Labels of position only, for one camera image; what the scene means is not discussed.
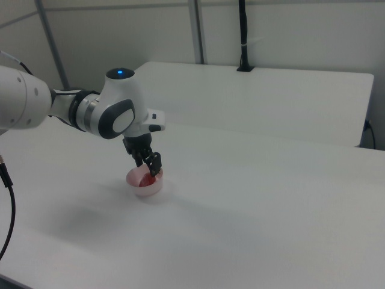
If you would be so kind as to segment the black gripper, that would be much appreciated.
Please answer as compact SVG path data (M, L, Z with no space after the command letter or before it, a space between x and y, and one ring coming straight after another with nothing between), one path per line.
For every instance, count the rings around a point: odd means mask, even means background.
M143 162L147 165L149 173L155 177L162 168L161 154L151 149L151 134L143 134L138 137L124 137L123 144L129 155L135 160L137 167Z

